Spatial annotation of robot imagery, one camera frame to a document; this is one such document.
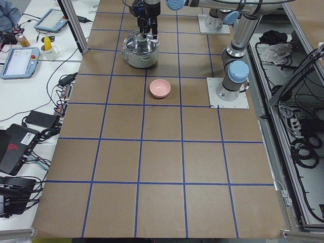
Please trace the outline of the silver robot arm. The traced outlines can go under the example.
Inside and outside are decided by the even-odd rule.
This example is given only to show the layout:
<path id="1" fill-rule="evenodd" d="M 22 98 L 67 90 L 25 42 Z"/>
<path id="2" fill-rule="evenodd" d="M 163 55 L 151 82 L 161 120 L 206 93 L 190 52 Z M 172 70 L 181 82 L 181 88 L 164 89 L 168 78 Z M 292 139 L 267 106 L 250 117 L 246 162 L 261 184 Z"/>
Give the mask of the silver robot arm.
<path id="1" fill-rule="evenodd" d="M 208 8 L 211 18 L 219 19 L 226 25 L 232 24 L 241 15 L 233 39 L 235 44 L 241 45 L 243 41 L 251 38 L 262 16 L 275 11 L 281 1 L 165 1 L 165 3 L 173 11 L 183 7 Z M 160 1 L 133 1 L 129 6 L 129 12 L 137 18 L 142 34 L 152 33 L 153 38 L 157 38 Z"/>
<path id="2" fill-rule="evenodd" d="M 184 6 L 211 10 L 240 12 L 241 18 L 230 44 L 222 53 L 225 76 L 217 86 L 217 95 L 223 100 L 235 100 L 242 84 L 247 80 L 250 68 L 242 60 L 246 47 L 264 15 L 270 14 L 287 1 L 167 1 L 171 10 Z"/>

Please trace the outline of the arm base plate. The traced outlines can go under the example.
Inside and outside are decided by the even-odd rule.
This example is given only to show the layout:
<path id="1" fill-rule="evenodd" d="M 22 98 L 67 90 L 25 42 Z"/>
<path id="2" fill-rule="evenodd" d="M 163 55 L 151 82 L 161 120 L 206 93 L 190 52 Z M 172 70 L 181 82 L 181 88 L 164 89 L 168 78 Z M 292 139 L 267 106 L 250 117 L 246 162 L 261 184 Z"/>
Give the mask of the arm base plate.
<path id="1" fill-rule="evenodd" d="M 229 25 L 223 24 L 220 18 L 210 15 L 198 15 L 199 30 L 201 34 L 230 35 Z"/>
<path id="2" fill-rule="evenodd" d="M 229 91 L 223 87 L 223 78 L 207 78 L 209 103 L 211 108 L 249 109 L 245 83 L 238 91 Z"/>

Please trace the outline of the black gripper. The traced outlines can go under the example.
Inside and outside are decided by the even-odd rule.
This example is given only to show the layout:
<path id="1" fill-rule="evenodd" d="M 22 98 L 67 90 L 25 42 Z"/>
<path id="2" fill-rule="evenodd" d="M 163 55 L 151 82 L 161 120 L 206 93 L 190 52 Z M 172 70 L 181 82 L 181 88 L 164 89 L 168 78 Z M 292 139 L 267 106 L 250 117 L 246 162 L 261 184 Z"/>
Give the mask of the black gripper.
<path id="1" fill-rule="evenodd" d="M 160 0 L 138 1 L 139 36 L 146 38 L 146 27 L 152 29 L 152 36 L 157 39 L 157 17 L 160 15 Z"/>

